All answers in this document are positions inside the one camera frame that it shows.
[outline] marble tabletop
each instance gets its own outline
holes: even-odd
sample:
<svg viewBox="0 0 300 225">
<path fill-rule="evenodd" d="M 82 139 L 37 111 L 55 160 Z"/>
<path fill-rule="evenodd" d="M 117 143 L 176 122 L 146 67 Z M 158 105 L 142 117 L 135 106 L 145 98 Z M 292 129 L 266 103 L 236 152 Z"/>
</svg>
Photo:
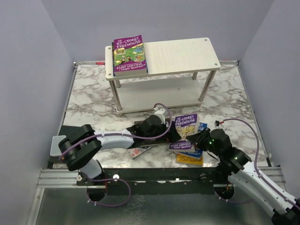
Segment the marble tabletop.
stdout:
<svg viewBox="0 0 300 225">
<path fill-rule="evenodd" d="M 167 79 L 168 77 L 192 76 L 191 74 L 167 75 L 121 80 L 138 82 L 141 80 Z M 198 73 L 197 80 L 203 87 L 208 72 Z M 256 130 L 251 108 L 243 87 L 239 70 L 234 64 L 224 64 L 211 82 L 204 103 L 200 106 L 171 109 L 173 116 L 198 113 L 200 122 L 214 128 L 215 120 L 239 118 L 250 123 Z M 144 120 L 153 112 L 136 112 L 119 116 L 113 99 L 109 82 L 105 79 L 105 66 L 79 65 L 69 99 L 64 125 L 82 126 L 91 124 L 96 130 L 122 130 L 133 125 L 134 121 Z M 232 144 L 247 153 L 252 160 L 255 158 L 256 141 L 251 130 L 238 121 L 227 121 L 224 130 Z M 132 159 L 125 149 L 109 149 L 99 151 L 94 158 L 104 168 L 166 168 L 193 167 L 193 165 L 176 162 L 176 154 L 169 152 L 168 145 L 153 147 L 149 151 Z M 203 166 L 216 166 L 217 161 L 207 153 L 203 154 Z M 260 143 L 258 166 L 267 166 L 266 156 Z"/>
</svg>

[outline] book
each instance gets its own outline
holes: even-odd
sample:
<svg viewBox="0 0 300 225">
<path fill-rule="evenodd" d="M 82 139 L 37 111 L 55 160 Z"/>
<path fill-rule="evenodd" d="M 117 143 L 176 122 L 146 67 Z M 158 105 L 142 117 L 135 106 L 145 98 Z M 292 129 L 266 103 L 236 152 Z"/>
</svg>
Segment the book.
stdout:
<svg viewBox="0 0 300 225">
<path fill-rule="evenodd" d="M 141 35 L 113 41 L 113 73 L 114 76 L 148 73 Z"/>
<path fill-rule="evenodd" d="M 132 159 L 135 159 L 136 157 L 140 156 L 141 154 L 145 153 L 149 149 L 153 148 L 153 146 L 146 146 L 146 147 L 140 147 L 140 148 L 134 148 L 134 149 L 127 149 L 128 153 L 130 154 Z"/>
<path fill-rule="evenodd" d="M 207 127 L 207 123 L 199 123 L 198 133 L 200 133 L 201 131 L 203 131 L 206 127 Z M 177 151 L 176 153 L 184 155 L 184 156 L 188 156 L 188 157 L 200 159 L 201 156 L 202 156 L 203 151 L 200 150 L 200 149 L 196 149 L 195 152 Z"/>
<path fill-rule="evenodd" d="M 194 135 L 199 127 L 199 116 L 198 114 L 190 114 L 184 116 L 175 117 L 175 127 L 178 134 L 181 136 L 181 140 L 176 143 L 172 143 L 169 146 L 169 151 L 184 151 L 184 152 L 195 152 L 194 145 L 186 141 L 186 136 Z"/>
<path fill-rule="evenodd" d="M 176 157 L 176 162 L 193 164 L 193 165 L 203 165 L 203 157 L 201 157 L 200 159 L 195 159 L 195 158 L 191 158 L 191 157 L 187 157 L 187 156 L 178 154 Z"/>
</svg>

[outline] shelf leg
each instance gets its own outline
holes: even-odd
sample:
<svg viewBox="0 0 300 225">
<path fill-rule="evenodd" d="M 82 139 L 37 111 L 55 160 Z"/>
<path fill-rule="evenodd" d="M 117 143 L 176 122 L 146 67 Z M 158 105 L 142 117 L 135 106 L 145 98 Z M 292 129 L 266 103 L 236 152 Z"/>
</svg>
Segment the shelf leg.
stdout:
<svg viewBox="0 0 300 225">
<path fill-rule="evenodd" d="M 193 80 L 196 80 L 196 79 L 197 79 L 197 75 L 198 75 L 198 72 L 194 72 L 194 73 L 193 73 L 193 76 L 192 76 Z"/>
<path fill-rule="evenodd" d="M 118 92 L 117 92 L 116 85 L 114 84 L 114 81 L 109 81 L 109 84 L 110 84 L 110 86 L 112 88 L 112 95 L 113 95 L 114 100 L 116 102 L 117 110 L 121 111 L 122 110 L 122 106 L 121 106 L 121 102 L 120 102 L 120 99 L 119 99 L 119 95 L 118 95 Z"/>
<path fill-rule="evenodd" d="M 205 95 L 207 93 L 207 90 L 208 90 L 208 88 L 210 86 L 210 83 L 211 83 L 212 79 L 214 78 L 215 74 L 216 74 L 216 70 L 212 70 L 210 72 L 210 74 L 208 75 L 208 77 L 206 79 L 206 82 L 205 82 L 205 85 L 203 87 L 203 90 L 201 92 L 201 95 L 200 95 L 200 98 L 199 98 L 199 102 L 202 102 L 204 100 L 204 97 L 205 97 Z"/>
<path fill-rule="evenodd" d="M 120 80 L 116 80 L 116 86 L 117 86 L 117 88 L 121 87 Z"/>
</svg>

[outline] gray wall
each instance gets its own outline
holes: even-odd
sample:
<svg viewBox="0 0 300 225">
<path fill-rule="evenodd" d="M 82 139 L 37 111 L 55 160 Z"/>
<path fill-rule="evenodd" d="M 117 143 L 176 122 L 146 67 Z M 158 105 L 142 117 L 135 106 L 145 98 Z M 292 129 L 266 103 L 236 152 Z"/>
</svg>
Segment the gray wall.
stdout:
<svg viewBox="0 0 300 225">
<path fill-rule="evenodd" d="M 116 38 L 209 37 L 219 59 L 240 60 L 274 0 L 42 0 L 74 61 L 104 60 Z"/>
<path fill-rule="evenodd" d="M 39 0 L 0 7 L 0 220 L 26 224 L 73 63 Z"/>
<path fill-rule="evenodd" d="M 300 196 L 300 1 L 275 0 L 241 61 L 262 137 Z"/>
</svg>

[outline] white shelf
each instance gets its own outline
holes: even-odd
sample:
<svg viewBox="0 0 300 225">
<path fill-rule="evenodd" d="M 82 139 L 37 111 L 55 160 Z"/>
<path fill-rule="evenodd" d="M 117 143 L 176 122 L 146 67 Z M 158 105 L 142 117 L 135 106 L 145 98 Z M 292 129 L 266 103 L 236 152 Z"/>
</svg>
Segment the white shelf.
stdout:
<svg viewBox="0 0 300 225">
<path fill-rule="evenodd" d="M 122 83 L 118 89 L 122 110 L 117 112 L 152 110 L 157 102 L 168 107 L 200 105 L 200 93 L 199 82 L 192 77 Z"/>
<path fill-rule="evenodd" d="M 111 46 L 105 48 L 105 77 L 108 81 L 219 70 L 221 65 L 207 37 L 144 43 L 148 75 L 113 76 Z"/>
</svg>

